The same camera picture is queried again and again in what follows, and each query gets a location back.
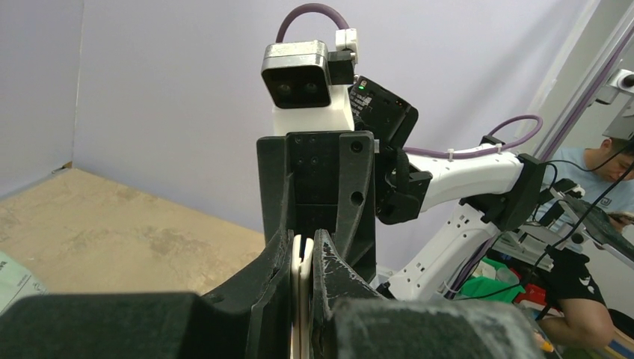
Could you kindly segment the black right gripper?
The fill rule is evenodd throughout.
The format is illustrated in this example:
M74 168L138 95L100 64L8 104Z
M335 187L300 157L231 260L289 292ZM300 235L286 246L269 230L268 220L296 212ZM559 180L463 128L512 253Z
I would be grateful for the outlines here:
M368 131L293 132L257 140L265 241L326 230L339 256L376 275L375 139Z

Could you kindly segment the green litter bag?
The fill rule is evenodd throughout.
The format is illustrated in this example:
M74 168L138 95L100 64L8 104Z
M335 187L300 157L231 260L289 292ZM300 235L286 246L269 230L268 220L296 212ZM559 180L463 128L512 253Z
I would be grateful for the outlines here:
M1 252L1 314L15 302L49 291L26 267Z

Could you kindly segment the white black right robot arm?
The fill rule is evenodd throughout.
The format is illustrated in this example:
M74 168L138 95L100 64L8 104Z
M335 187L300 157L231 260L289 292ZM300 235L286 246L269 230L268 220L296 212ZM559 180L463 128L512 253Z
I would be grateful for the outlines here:
M404 148L417 110L361 77L350 87L351 131L283 130L256 143L265 234L305 235L329 245L353 273L372 280L375 225L415 220L441 203L457 206L431 241L380 285L399 300L444 293L476 250L521 226L538 204L545 167L489 134L477 147L427 155Z

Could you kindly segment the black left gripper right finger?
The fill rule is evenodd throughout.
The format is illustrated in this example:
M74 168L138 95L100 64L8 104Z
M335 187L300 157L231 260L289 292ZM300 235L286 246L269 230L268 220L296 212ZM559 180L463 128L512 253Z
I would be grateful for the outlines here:
M313 249L315 358L543 358L529 320L510 304L397 301L339 256L329 233Z

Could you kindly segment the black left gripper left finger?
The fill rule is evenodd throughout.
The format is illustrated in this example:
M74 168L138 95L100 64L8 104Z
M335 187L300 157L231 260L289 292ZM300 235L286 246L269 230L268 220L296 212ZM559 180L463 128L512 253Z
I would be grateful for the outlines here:
M3 358L288 358L291 233L217 288L41 295L1 316Z

